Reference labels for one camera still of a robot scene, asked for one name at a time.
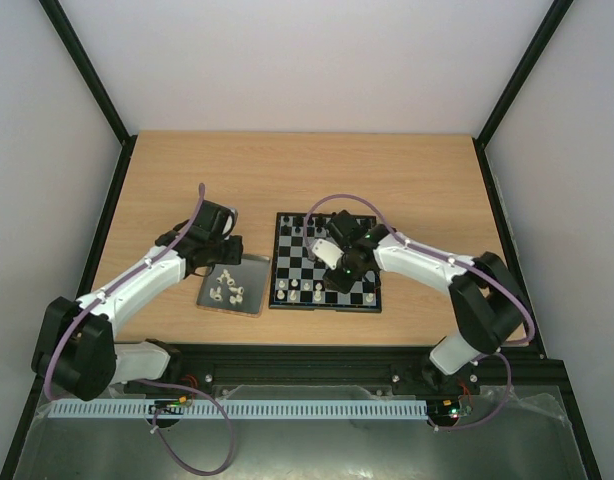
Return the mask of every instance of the chessboard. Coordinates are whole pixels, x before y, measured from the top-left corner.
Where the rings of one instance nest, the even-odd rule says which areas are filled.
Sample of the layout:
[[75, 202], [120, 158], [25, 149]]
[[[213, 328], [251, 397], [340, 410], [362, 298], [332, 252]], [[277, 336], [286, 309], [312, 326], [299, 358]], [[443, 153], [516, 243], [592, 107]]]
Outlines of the chessboard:
[[[367, 272], [365, 278], [357, 281], [346, 294], [325, 289], [323, 274], [327, 266], [318, 259], [310, 260], [304, 244], [305, 215], [290, 212], [276, 214], [269, 308], [380, 313], [380, 277], [377, 273]], [[325, 226], [335, 215], [336, 212], [315, 213], [310, 218], [307, 226], [310, 242], [321, 238], [331, 240]], [[354, 218], [367, 228], [376, 225], [374, 216], [354, 215]]]

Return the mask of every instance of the robotic arm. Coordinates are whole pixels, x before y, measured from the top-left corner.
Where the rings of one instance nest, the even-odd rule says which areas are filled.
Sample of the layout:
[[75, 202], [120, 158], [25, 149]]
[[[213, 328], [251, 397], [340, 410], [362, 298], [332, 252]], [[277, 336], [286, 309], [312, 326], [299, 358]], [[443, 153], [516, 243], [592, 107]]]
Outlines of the robotic arm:
[[[63, 297], [54, 300], [45, 311], [32, 370], [45, 376], [56, 345], [74, 317], [100, 299], [102, 302], [66, 344], [53, 382], [82, 400], [91, 400], [118, 382], [141, 378], [176, 380], [181, 361], [177, 350], [157, 340], [114, 344], [114, 339], [141, 308], [163, 290], [193, 275], [197, 268], [240, 264], [242, 237], [230, 236], [236, 219], [235, 210], [204, 201], [187, 234], [157, 263], [152, 265], [151, 259], [174, 241], [187, 222], [161, 235], [140, 261], [107, 285], [75, 301]], [[147, 268], [132, 273], [143, 264]], [[118, 282], [122, 283], [119, 288], [111, 288]]]
[[[370, 270], [395, 272], [449, 295], [458, 331], [445, 337], [429, 355], [431, 371], [422, 372], [430, 385], [438, 385], [445, 376], [453, 375], [481, 354], [492, 354], [522, 324], [523, 316], [500, 292], [488, 288], [483, 280], [455, 264], [479, 269], [521, 302], [520, 287], [503, 261], [486, 252], [473, 258], [420, 244], [400, 232], [394, 238], [385, 225], [367, 230], [346, 211], [341, 211], [325, 227], [335, 243], [317, 240], [312, 253], [325, 262], [325, 287], [347, 293], [353, 284]], [[406, 245], [422, 247], [422, 253]]]

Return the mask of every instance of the purple cable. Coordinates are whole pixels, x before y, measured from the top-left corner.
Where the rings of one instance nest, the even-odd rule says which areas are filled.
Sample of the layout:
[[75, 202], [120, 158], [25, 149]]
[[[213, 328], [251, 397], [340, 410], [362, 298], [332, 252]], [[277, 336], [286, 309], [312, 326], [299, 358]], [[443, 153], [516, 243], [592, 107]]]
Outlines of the purple cable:
[[207, 472], [207, 471], [204, 471], [204, 470], [195, 469], [191, 465], [188, 465], [187, 463], [185, 463], [178, 455], [176, 455], [174, 450], [167, 443], [167, 440], [165, 440], [165, 436], [162, 434], [162, 432], [158, 428], [158, 424], [156, 423], [157, 420], [158, 420], [158, 415], [160, 414], [162, 409], [156, 410], [156, 413], [154, 413], [154, 416], [151, 419], [151, 425], [152, 425], [152, 427], [154, 427], [155, 432], [158, 434], [158, 436], [162, 440], [163, 445], [165, 445], [165, 449], [167, 450], [167, 453], [169, 454], [169, 456], [171, 456], [171, 458], [174, 460], [174, 462], [176, 462], [181, 468], [183, 468], [187, 472], [191, 473], [192, 475], [198, 475], [200, 477], [210, 477], [212, 475], [217, 475], [217, 474], [222, 473], [225, 470], [227, 470], [227, 468], [229, 467], [229, 465], [231, 464], [231, 462], [232, 462], [232, 460], [234, 458], [234, 453], [236, 453], [236, 432], [234, 430], [234, 424], [232, 423], [231, 419], [227, 415], [227, 412], [225, 411], [225, 409], [222, 407], [222, 405], [220, 403], [218, 403], [210, 395], [207, 395], [206, 393], [201, 392], [200, 390], [196, 390], [195, 388], [187, 387], [185, 385], [176, 385], [176, 384], [173, 384], [173, 383], [152, 382], [151, 380], [136, 380], [136, 381], [139, 382], [139, 383], [143, 383], [145, 385], [150, 385], [152, 387], [175, 388], [177, 390], [185, 390], [187, 392], [191, 392], [191, 393], [194, 393], [196, 395], [199, 395], [199, 396], [209, 400], [211, 403], [213, 403], [214, 406], [220, 412], [220, 414], [225, 418], [225, 422], [227, 422], [227, 428], [229, 429], [229, 452], [227, 452], [227, 458], [225, 458], [225, 461], [223, 462], [223, 464], [220, 467], [218, 467], [216, 470], [212, 470], [210, 472]]
[[[194, 222], [194, 219], [198, 216], [198, 212], [200, 212], [200, 207], [203, 204], [204, 198], [205, 198], [205, 184], [201, 183], [198, 186], [198, 203], [196, 204], [194, 213], [192, 213], [191, 217], [189, 218], [189, 221], [180, 230], [176, 238], [167, 246], [167, 248], [165, 248], [163, 251], [161, 251], [160, 253], [158, 253], [156, 256], [154, 256], [151, 259], [152, 265], [156, 263], [158, 260], [160, 260], [161, 258], [163, 258], [165, 255], [167, 255], [167, 253], [171, 251], [171, 249], [174, 248], [176, 245], [178, 245], [178, 242], [180, 242], [182, 238], [187, 234], [187, 232], [189, 231], [189, 229], [191, 228]], [[114, 291], [120, 288], [128, 280], [135, 277], [136, 275], [138, 275], [140, 272], [142, 272], [148, 267], [149, 265], [143, 262], [138, 267], [133, 269], [132, 271], [127, 272], [125, 275], [123, 275], [121, 278], [119, 278], [116, 282], [114, 282], [109, 288], [105, 290], [105, 295], [107, 296], [111, 295]], [[67, 327], [67, 330], [65, 330], [65, 333], [63, 334], [63, 336], [58, 341], [58, 344], [56, 345], [56, 349], [54, 350], [54, 353], [52, 354], [51, 359], [49, 360], [49, 365], [47, 366], [47, 371], [45, 372], [45, 382], [43, 383], [43, 392], [45, 393], [45, 396], [47, 397], [48, 400], [56, 400], [56, 397], [54, 397], [54, 395], [51, 393], [51, 380], [54, 376], [54, 371], [56, 370], [56, 364], [58, 363], [58, 359], [60, 358], [60, 355], [63, 353], [63, 350], [65, 349], [65, 345], [67, 345], [67, 342], [69, 341], [71, 336], [74, 334], [74, 332], [76, 331], [78, 326], [81, 324], [81, 322], [85, 319], [85, 317], [101, 303], [102, 303], [102, 300], [100, 298], [96, 298], [93, 302], [87, 305], [82, 310], [82, 312], [80, 312], [78, 315], [76, 315], [76, 317], [74, 317], [74, 321], [71, 322], [69, 327]]]
[[[422, 253], [424, 255], [428, 255], [430, 257], [436, 258], [436, 259], [441, 260], [443, 262], [449, 263], [450, 255], [444, 255], [442, 253], [436, 252], [436, 251], [431, 250], [431, 249], [429, 249], [429, 248], [425, 247], [424, 245], [422, 245], [420, 243], [417, 243], [417, 242], [413, 242], [413, 241], [412, 242], [406, 242], [405, 240], [403, 240], [401, 237], [396, 235], [396, 231], [392, 228], [392, 226], [389, 224], [389, 222], [387, 222], [387, 219], [380, 212], [380, 210], [378, 210], [378, 208], [376, 208], [368, 200], [365, 200], [364, 198], [358, 197], [356, 195], [351, 195], [349, 193], [337, 193], [337, 194], [334, 194], [334, 195], [329, 195], [329, 196], [323, 198], [322, 200], [319, 200], [318, 202], [316, 202], [314, 204], [314, 206], [311, 207], [309, 212], [307, 212], [307, 215], [305, 215], [305, 219], [304, 219], [304, 222], [303, 222], [303, 241], [305, 242], [305, 245], [306, 245], [307, 249], [309, 250], [310, 254], [311, 254], [311, 244], [309, 243], [309, 241], [307, 239], [307, 223], [309, 222], [309, 218], [313, 215], [313, 213], [316, 211], [316, 209], [318, 207], [320, 207], [323, 203], [328, 202], [330, 200], [337, 199], [337, 198], [348, 198], [350, 200], [355, 200], [357, 202], [362, 203], [366, 207], [368, 207], [372, 212], [374, 212], [376, 214], [376, 216], [380, 219], [381, 223], [383, 225], [385, 225], [385, 228], [387, 228], [389, 233], [391, 233], [391, 235], [396, 239], [396, 241], [398, 243], [400, 243], [401, 245], [404, 245], [406, 248], [409, 248], [410, 250], [414, 250], [414, 251], [420, 252], [420, 253]], [[503, 287], [498, 281], [496, 281], [495, 279], [493, 279], [492, 277], [487, 275], [485, 272], [483, 272], [481, 270], [478, 270], [473, 265], [469, 265], [469, 264], [467, 264], [465, 262], [462, 262], [462, 261], [460, 261], [458, 259], [453, 259], [453, 262], [454, 262], [455, 265], [457, 265], [457, 266], [459, 266], [461, 268], [464, 268], [468, 272], [470, 272], [470, 273], [480, 277], [481, 279], [483, 279], [491, 287], [495, 288], [502, 295], [504, 295], [507, 298], [507, 300], [509, 300], [518, 309], [518, 311], [520, 311], [521, 315], [525, 319], [525, 323], [527, 324], [527, 336], [525, 338], [521, 338], [519, 340], [509, 340], [509, 341], [505, 342], [505, 345], [522, 345], [523, 343], [529, 343], [529, 342], [531, 342], [534, 339], [534, 336], [536, 334], [536, 326], [534, 324], [534, 319], [531, 317], [531, 314], [525, 308], [525, 306], [522, 304], [522, 302], [520, 300], [518, 300], [509, 290], [507, 290], [505, 287]]]
[[494, 355], [503, 361], [503, 363], [505, 364], [505, 369], [507, 370], [507, 385], [505, 386], [505, 393], [503, 394], [503, 398], [500, 401], [500, 403], [496, 405], [496, 408], [494, 408], [491, 411], [491, 413], [487, 415], [485, 418], [481, 418], [480, 420], [477, 420], [473, 423], [468, 423], [467, 425], [454, 425], [453, 427], [439, 427], [438, 425], [434, 423], [434, 421], [431, 418], [429, 418], [428, 420], [429, 424], [432, 427], [434, 427], [434, 430], [440, 430], [443, 432], [453, 432], [456, 430], [467, 430], [469, 428], [480, 427], [481, 425], [486, 424], [492, 418], [494, 418], [496, 415], [500, 413], [500, 411], [503, 409], [503, 407], [507, 403], [507, 400], [509, 400], [509, 394], [511, 393], [511, 365], [509, 365], [509, 360], [507, 360], [507, 358], [502, 353], [494, 353]]

